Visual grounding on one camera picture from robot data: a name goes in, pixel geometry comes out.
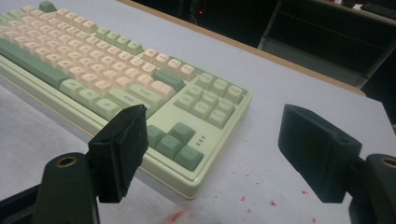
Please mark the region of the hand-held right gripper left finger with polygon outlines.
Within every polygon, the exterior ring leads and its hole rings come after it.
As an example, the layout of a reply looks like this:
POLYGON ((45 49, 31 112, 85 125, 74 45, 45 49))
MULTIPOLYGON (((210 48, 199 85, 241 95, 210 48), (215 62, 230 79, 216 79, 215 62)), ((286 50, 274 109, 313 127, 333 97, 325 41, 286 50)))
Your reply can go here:
POLYGON ((147 108, 133 105, 119 112, 90 142, 88 158, 97 171, 101 203, 119 203, 149 148, 147 108))

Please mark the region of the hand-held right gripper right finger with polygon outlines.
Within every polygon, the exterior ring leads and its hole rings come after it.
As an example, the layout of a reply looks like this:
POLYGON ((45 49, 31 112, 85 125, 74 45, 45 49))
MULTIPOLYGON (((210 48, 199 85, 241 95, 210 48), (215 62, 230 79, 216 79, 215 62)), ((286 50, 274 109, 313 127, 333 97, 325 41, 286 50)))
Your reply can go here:
POLYGON ((344 200, 347 170, 361 152, 358 140, 306 108, 285 105, 278 147, 322 202, 344 200))

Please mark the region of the green and cream keyboard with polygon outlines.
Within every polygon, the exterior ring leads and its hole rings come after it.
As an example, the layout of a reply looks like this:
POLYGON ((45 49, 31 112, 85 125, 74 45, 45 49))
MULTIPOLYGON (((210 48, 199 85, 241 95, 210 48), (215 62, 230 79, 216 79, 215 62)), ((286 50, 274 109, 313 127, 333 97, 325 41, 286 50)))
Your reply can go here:
POLYGON ((147 109, 145 172, 186 198, 200 192, 251 93, 141 44, 145 28, 110 29, 49 1, 0 9, 0 75, 88 133, 122 109, 147 109))

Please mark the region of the white table cover sheet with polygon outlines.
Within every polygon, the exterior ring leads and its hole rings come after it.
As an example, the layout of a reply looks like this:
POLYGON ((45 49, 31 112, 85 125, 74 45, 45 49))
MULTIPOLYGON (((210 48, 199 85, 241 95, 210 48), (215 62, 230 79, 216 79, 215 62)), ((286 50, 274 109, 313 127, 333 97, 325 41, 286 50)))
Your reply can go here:
POLYGON ((347 203, 323 203, 277 146, 286 104, 308 108, 359 140, 363 155, 396 157, 396 134, 375 100, 300 72, 257 50, 117 0, 53 0, 140 42, 240 85, 253 95, 199 196, 186 200, 137 173, 118 204, 101 204, 103 224, 349 224, 347 203))

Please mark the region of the white metal desk frame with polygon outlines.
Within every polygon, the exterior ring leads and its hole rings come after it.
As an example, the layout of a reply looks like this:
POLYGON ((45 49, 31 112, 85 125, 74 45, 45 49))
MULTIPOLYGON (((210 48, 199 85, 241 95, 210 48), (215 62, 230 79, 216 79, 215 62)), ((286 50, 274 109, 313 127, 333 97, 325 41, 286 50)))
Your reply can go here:
POLYGON ((330 0, 277 0, 259 48, 360 88, 396 50, 396 20, 330 0))

